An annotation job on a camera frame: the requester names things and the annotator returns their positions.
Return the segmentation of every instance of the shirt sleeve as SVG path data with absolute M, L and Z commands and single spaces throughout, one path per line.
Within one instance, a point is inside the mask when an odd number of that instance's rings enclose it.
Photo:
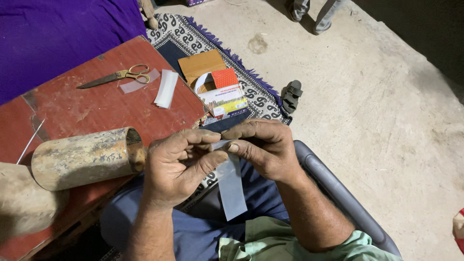
M 359 230 L 355 230 L 345 242 L 325 253 L 311 253 L 298 241 L 289 244 L 286 250 L 297 260 L 402 261 L 400 257 L 373 246 L 371 237 Z

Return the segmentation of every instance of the wooden table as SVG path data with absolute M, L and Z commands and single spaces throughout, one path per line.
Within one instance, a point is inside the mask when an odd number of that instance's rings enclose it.
M 30 164 L 33 151 L 46 140 L 132 126 L 140 133 L 143 144 L 148 146 L 152 140 L 192 128 L 205 112 L 202 103 L 181 79 L 177 81 L 170 109 L 152 104 L 161 77 L 128 94 L 123 94 L 118 86 L 131 79 L 76 89 L 82 83 L 142 63 L 160 73 L 162 69 L 173 70 L 151 44 L 139 36 L 1 106 L 0 162 L 16 163 L 43 119 L 44 124 L 20 164 Z M 25 68 L 24 72 L 33 69 Z M 107 202 L 130 178 L 121 177 L 71 189 L 69 203 L 54 224 L 32 235 L 9 239 L 0 246 L 0 260 L 32 257 L 101 203 Z

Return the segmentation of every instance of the forearm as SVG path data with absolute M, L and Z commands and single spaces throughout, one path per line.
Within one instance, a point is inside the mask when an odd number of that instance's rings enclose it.
M 293 179 L 276 184 L 300 244 L 310 252 L 323 252 L 343 243 L 354 226 L 300 167 L 294 171 Z
M 129 239 L 128 260 L 175 261 L 172 209 L 159 210 L 144 193 Z

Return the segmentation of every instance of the brass scissors handle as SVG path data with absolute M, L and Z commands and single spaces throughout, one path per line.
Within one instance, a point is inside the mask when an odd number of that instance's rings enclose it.
M 141 71 L 137 71 L 137 72 L 134 72 L 134 68 L 136 67 L 145 67 L 144 70 L 141 70 Z M 137 64 L 137 65 L 134 65 L 132 66 L 131 68 L 129 68 L 129 70 L 124 70 L 124 71 L 120 71 L 121 72 L 121 75 L 125 78 L 132 78 L 132 79 L 135 79 L 137 82 L 141 83 L 141 84 L 147 84 L 150 82 L 150 76 L 147 75 L 147 74 L 143 74 L 143 72 L 148 72 L 150 68 L 148 67 L 148 65 L 146 64 Z M 145 78 L 145 81 L 141 81 L 139 80 L 139 77 L 140 78 Z

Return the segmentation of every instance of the purple rug fringe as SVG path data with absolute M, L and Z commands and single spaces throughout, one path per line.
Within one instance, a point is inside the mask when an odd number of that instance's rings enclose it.
M 255 73 L 254 69 L 247 70 L 243 66 L 242 59 L 238 57 L 237 54 L 231 54 L 231 49 L 227 48 L 224 49 L 221 45 L 222 42 L 219 41 L 219 38 L 216 38 L 216 36 L 210 32 L 208 32 L 206 28 L 203 28 L 203 25 L 197 25 L 196 22 L 194 22 L 193 17 L 185 17 L 189 24 L 193 27 L 195 27 L 198 31 L 200 31 L 201 34 L 203 34 L 208 40 L 210 40 L 214 45 L 216 45 L 221 51 L 223 51 L 232 61 L 234 61 L 242 70 L 244 70 L 250 77 L 252 77 L 256 82 L 258 82 L 259 85 L 261 85 L 263 88 L 265 88 L 272 96 L 276 98 L 277 104 L 279 105 L 280 110 L 282 113 L 287 116 L 287 113 L 284 111 L 282 108 L 282 101 L 280 100 L 280 96 L 278 91 L 273 90 L 274 87 L 269 85 L 267 82 L 263 81 L 263 78 L 258 78 L 259 74 Z

